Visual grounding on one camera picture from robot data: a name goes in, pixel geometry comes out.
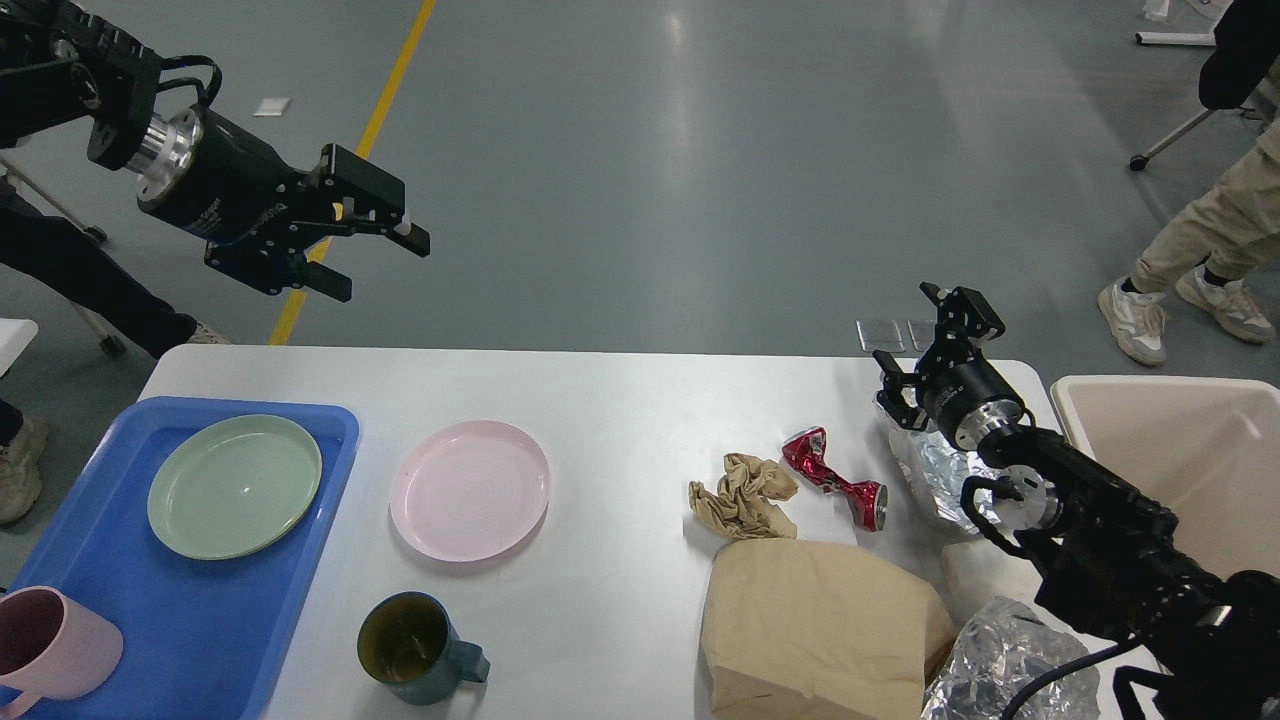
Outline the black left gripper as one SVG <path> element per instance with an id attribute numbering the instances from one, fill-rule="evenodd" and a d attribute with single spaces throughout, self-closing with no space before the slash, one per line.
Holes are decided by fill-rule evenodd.
<path id="1" fill-rule="evenodd" d="M 407 213 L 404 182 L 340 145 L 307 173 L 212 109 L 151 117 L 133 156 L 138 209 L 205 241 L 207 266 L 261 293 L 314 290 L 339 302 L 349 277 L 307 259 L 300 225 L 380 234 L 419 258 L 431 236 Z"/>

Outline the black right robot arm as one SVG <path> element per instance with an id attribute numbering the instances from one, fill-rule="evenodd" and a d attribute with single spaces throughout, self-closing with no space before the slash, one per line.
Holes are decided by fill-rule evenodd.
<path id="1" fill-rule="evenodd" d="M 1039 574 L 1036 602 L 1073 630 L 1111 646 L 1027 683 L 1001 715 L 1082 669 L 1147 648 L 1161 669 L 1123 666 L 1114 696 L 1143 717 L 1135 688 L 1155 693 L 1166 719 L 1260 719 L 1277 702 L 1277 579 L 1244 570 L 1221 579 L 1176 550 L 1176 515 L 1064 436 L 1038 427 L 982 352 L 1005 332 L 986 297 L 922 283 L 934 338 L 905 372 L 876 350 L 876 400 L 906 430 L 934 428 L 978 454 L 996 478 L 968 477 L 963 512 L 1005 553 Z"/>

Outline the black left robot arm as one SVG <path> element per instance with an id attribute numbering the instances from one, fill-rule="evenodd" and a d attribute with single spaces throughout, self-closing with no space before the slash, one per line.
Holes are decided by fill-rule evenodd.
<path id="1" fill-rule="evenodd" d="M 88 159 L 136 173 L 142 213 L 202 240 L 207 266 L 262 293 L 348 301 L 351 279 L 308 258 L 329 237 L 429 255 L 402 179 L 335 143 L 315 168 L 289 167 L 214 110 L 221 81 L 210 56 L 163 56 L 77 3 L 3 4 L 4 147 L 92 118 Z"/>

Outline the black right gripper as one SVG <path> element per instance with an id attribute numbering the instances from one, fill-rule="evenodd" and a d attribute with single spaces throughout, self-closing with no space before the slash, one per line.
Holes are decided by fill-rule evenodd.
<path id="1" fill-rule="evenodd" d="M 1021 397 L 982 352 L 987 342 L 1005 334 L 1006 325 L 977 290 L 943 290 L 933 283 L 919 288 L 937 313 L 933 342 L 918 360 L 923 409 L 904 395 L 919 386 L 918 374 L 905 372 L 892 354 L 879 348 L 872 352 L 882 383 L 876 401 L 901 429 L 927 432 L 933 421 L 951 446 L 975 451 L 987 436 L 1015 427 L 1027 414 Z"/>

